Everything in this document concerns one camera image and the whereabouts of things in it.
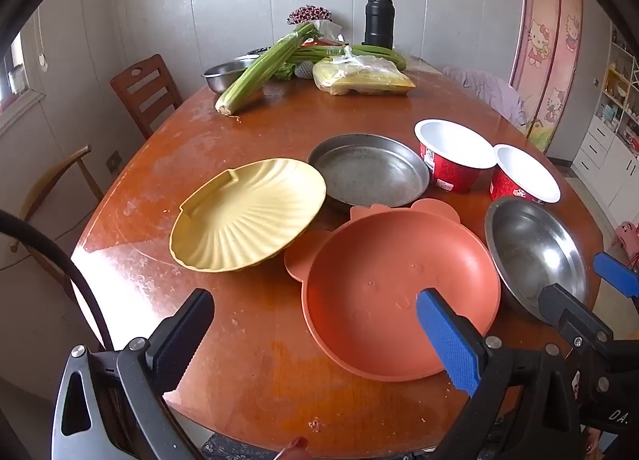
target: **blue gripper pad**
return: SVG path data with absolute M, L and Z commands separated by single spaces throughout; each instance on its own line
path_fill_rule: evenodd
M 464 337 L 463 320 L 435 289 L 419 293 L 416 306 L 417 319 L 455 388 L 473 396 L 480 380 L 480 357 L 476 346 Z
M 639 277 L 623 263 L 606 253 L 597 253 L 592 259 L 595 273 L 608 281 L 625 297 L 639 296 Z

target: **green vegetable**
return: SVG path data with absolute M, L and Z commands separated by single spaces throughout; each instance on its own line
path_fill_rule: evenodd
M 319 36 L 310 22 L 295 27 L 295 31 L 281 38 L 249 66 L 244 73 L 218 97 L 215 109 L 224 115 L 233 115 L 257 92 L 264 82 L 286 62 L 308 38 Z
M 393 62 L 398 70 L 406 69 L 406 60 L 404 57 L 391 49 L 377 46 L 354 45 L 351 46 L 355 56 L 376 56 Z M 288 59 L 290 63 L 313 62 L 317 63 L 325 58 L 332 56 L 341 56 L 344 54 L 343 46 L 312 46 L 300 47 Z
M 282 66 L 277 69 L 273 77 L 280 81 L 291 81 L 295 75 L 295 63 L 282 63 Z

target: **yellow shell-shaped plate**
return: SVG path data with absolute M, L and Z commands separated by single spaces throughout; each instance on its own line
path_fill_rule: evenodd
M 204 273 L 256 265 L 304 231 L 325 196 L 323 177 L 302 161 L 269 159 L 227 169 L 180 206 L 171 254 Z

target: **stainless steel bowl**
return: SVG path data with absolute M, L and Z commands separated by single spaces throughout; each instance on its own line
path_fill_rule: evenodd
M 326 181 L 333 205 L 349 209 L 384 204 L 400 207 L 417 200 L 428 187 L 424 160 L 402 143 L 369 133 L 346 133 L 317 145 L 307 162 Z
M 208 87 L 216 94 L 224 92 L 231 84 L 251 66 L 258 57 L 240 56 L 232 62 L 223 63 L 209 68 L 202 77 L 206 79 Z
M 538 299 L 552 283 L 586 300 L 589 287 L 579 250 L 564 225 L 539 204 L 516 196 L 498 198 L 488 207 L 484 229 L 502 291 L 515 310 L 547 323 Z

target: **light purple cloth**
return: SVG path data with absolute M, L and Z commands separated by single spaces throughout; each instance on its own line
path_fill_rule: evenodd
M 484 103 L 497 110 L 517 129 L 526 125 L 523 100 L 506 81 L 490 72 L 447 66 L 443 73 L 464 88 L 472 90 Z

